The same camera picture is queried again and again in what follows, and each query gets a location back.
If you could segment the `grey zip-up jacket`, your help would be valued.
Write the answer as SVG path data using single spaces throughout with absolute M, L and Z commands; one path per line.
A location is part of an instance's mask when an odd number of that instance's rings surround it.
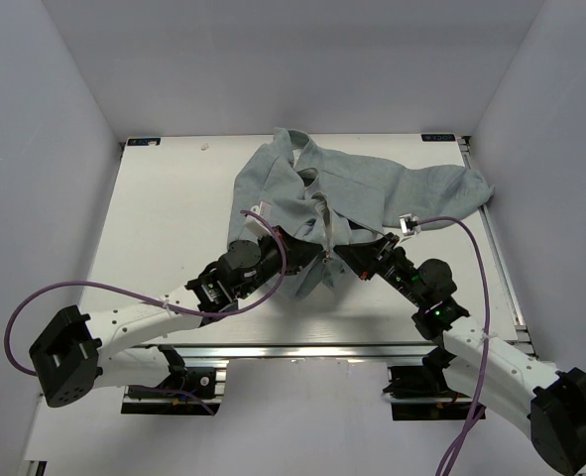
M 336 288 L 349 270 L 333 249 L 370 242 L 405 214 L 442 227 L 440 217 L 463 219 L 493 195 L 477 171 L 454 165 L 409 169 L 375 157 L 319 147 L 305 133 L 278 128 L 234 181 L 229 241 L 250 239 L 241 210 L 269 204 L 267 220 L 296 239 L 318 243 L 324 254 L 278 289 L 306 298 L 318 285 Z

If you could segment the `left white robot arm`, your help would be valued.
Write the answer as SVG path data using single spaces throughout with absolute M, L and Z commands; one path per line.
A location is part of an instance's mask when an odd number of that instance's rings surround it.
M 123 385 L 175 395 L 184 366 L 158 338 L 240 313 L 240 300 L 303 271 L 322 251 L 276 227 L 255 241 L 232 242 L 196 278 L 163 297 L 138 297 L 110 311 L 59 310 L 29 349 L 47 405 L 61 408 L 95 388 Z

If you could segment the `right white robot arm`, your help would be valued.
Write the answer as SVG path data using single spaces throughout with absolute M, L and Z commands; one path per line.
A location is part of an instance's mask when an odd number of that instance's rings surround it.
M 422 371 L 431 393 L 477 397 L 562 475 L 574 475 L 586 465 L 585 372 L 560 371 L 487 334 L 453 298 L 457 287 L 448 264 L 428 259 L 415 266 L 394 235 L 334 251 L 360 279 L 379 276 L 416 306 L 415 327 L 436 346 Z

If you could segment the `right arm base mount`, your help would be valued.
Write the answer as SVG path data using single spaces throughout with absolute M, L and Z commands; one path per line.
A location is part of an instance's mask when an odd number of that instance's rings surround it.
M 452 421 L 469 416 L 471 399 L 450 389 L 443 376 L 453 356 L 435 348 L 420 365 L 389 369 L 390 382 L 383 396 L 391 404 L 394 421 Z

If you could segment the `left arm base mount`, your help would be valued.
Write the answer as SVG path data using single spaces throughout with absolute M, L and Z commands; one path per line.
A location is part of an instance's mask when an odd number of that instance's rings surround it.
M 212 417 L 224 395 L 229 361 L 183 349 L 151 347 L 124 366 L 121 413 L 127 416 Z

